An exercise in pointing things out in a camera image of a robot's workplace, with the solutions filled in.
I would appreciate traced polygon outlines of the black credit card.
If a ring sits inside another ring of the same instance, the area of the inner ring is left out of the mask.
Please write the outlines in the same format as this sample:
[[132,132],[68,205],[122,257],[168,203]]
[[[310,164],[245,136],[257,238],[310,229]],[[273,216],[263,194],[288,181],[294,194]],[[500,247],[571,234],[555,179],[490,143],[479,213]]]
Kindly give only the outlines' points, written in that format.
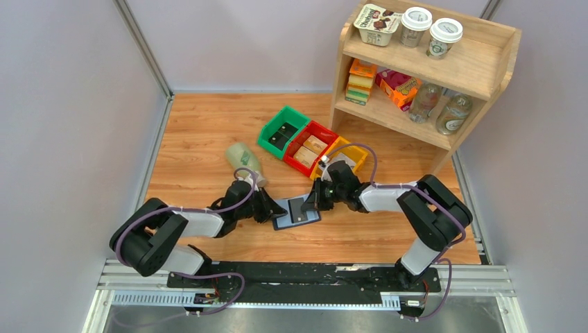
[[292,225],[302,225],[309,222],[314,215],[310,211],[303,212],[300,208],[307,196],[297,196],[287,200]]

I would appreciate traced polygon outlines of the blue leather card holder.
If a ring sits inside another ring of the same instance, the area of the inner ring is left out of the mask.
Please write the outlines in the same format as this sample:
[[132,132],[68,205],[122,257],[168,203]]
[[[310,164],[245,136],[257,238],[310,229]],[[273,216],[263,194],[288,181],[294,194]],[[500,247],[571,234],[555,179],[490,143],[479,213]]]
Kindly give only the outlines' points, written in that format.
[[285,230],[321,221],[322,217],[319,211],[302,211],[302,204],[308,196],[308,194],[305,194],[277,200],[277,204],[286,210],[286,215],[273,219],[274,230]]

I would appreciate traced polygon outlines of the green liquid plastic bottle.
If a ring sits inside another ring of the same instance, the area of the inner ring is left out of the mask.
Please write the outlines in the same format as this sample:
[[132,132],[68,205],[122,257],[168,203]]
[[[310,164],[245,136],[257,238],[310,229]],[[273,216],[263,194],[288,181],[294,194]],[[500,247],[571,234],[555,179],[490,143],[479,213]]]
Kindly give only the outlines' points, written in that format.
[[225,158],[234,169],[239,167],[248,168],[257,174],[257,185],[265,187],[267,179],[263,175],[263,169],[257,156],[248,145],[243,142],[232,144],[225,150]]

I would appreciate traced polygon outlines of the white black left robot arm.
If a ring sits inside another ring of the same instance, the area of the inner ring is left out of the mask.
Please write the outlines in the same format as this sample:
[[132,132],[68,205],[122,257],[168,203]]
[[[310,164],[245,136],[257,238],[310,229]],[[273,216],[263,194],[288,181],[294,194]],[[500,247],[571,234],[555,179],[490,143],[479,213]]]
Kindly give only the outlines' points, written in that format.
[[181,247],[183,237],[221,238],[237,223],[254,219],[258,223],[286,216],[288,212],[263,187],[247,180],[235,180],[205,209],[171,207],[159,198],[148,199],[111,236],[109,247],[117,259],[143,277],[159,270],[185,273],[194,287],[205,287],[212,269],[207,256],[190,246]]

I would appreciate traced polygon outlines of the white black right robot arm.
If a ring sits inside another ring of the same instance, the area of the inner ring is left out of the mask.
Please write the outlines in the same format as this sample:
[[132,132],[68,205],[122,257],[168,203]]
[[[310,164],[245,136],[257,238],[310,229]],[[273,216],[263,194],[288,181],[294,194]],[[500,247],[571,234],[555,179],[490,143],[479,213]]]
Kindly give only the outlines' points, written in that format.
[[434,175],[398,185],[362,182],[344,161],[329,164],[314,180],[301,209],[328,211],[335,203],[365,214],[404,213],[417,235],[395,264],[397,284],[407,291],[422,283],[425,270],[448,247],[465,238],[465,229],[473,221],[469,208]]

